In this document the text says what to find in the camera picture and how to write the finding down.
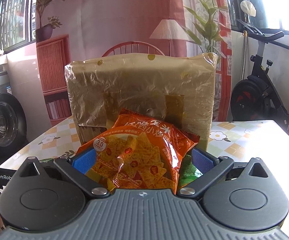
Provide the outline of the green triangle chip bag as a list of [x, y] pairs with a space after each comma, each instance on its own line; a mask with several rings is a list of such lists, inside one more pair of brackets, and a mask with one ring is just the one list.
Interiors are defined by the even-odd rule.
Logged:
[[202, 172], [194, 166], [192, 156], [189, 154], [185, 155], [179, 170], [178, 188], [188, 185], [201, 176]]

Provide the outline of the orange corn chip bag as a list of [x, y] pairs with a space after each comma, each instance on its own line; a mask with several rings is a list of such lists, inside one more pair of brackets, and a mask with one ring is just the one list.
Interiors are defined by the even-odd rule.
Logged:
[[106, 178], [109, 189], [170, 189], [177, 191], [185, 155], [198, 135], [165, 121], [122, 109], [112, 128], [78, 148], [96, 152], [92, 170]]

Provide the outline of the yellow snack bag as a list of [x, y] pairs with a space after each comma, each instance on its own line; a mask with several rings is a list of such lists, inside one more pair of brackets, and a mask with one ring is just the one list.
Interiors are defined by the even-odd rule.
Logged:
[[100, 174], [96, 173], [93, 169], [89, 169], [86, 173], [86, 176], [92, 179], [93, 181], [97, 182], [102, 187], [106, 188], [110, 192], [113, 192], [116, 188], [114, 183], [104, 176], [101, 176]]

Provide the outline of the checkered floral tablecloth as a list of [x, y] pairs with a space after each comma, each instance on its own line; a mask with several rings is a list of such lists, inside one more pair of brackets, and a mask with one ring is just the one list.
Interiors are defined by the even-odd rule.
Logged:
[[[34, 139], [0, 167], [16, 170], [29, 156], [50, 159], [74, 154], [79, 147], [76, 127], [69, 117]], [[226, 155], [238, 162], [261, 158], [289, 200], [289, 136], [274, 121], [214, 122], [207, 152], [216, 157]], [[282, 230], [289, 236], [289, 213]]]

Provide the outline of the black front-load washing machine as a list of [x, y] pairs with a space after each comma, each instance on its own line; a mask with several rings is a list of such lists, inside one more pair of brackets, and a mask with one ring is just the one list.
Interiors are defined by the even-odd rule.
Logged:
[[12, 94], [9, 75], [0, 71], [0, 159], [6, 159], [28, 144], [26, 116]]

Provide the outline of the black exercise bike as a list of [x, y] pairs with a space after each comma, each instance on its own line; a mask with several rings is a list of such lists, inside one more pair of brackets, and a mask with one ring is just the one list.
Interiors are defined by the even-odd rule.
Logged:
[[289, 131], [289, 113], [279, 96], [277, 89], [268, 76], [269, 67], [273, 65], [267, 60], [267, 67], [262, 67], [265, 45], [268, 43], [289, 50], [289, 46], [278, 42], [284, 37], [279, 31], [271, 36], [265, 36], [262, 31], [250, 23], [237, 20], [244, 29], [245, 37], [258, 41], [256, 55], [251, 55], [253, 62], [251, 74], [239, 81], [231, 94], [230, 108], [233, 121], [274, 120], [285, 131]]

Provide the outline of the cardboard box with plastic cover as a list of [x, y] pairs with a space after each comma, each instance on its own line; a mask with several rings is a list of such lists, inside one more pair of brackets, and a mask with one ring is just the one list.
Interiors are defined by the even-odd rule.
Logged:
[[207, 148], [213, 118], [218, 57], [130, 53], [65, 67], [79, 140], [87, 143], [116, 122], [121, 109], [152, 116], [200, 137]]

